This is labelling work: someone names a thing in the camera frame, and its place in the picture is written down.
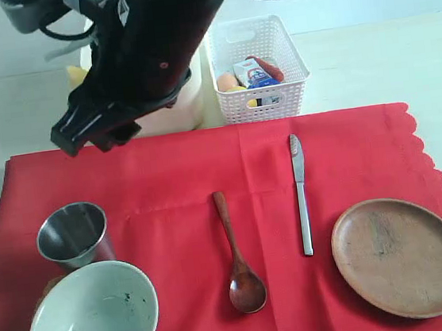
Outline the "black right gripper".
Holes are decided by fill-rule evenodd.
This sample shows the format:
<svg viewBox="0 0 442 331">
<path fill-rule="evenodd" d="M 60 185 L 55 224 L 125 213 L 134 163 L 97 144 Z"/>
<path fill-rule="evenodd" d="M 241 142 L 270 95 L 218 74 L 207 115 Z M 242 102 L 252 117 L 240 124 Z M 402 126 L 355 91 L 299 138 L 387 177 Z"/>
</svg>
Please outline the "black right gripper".
<svg viewBox="0 0 442 331">
<path fill-rule="evenodd" d="M 51 141 L 69 156 L 87 142 L 107 152 L 140 131 L 138 118 L 172 107 L 223 1 L 63 0 L 95 25 L 93 61 Z"/>
</svg>

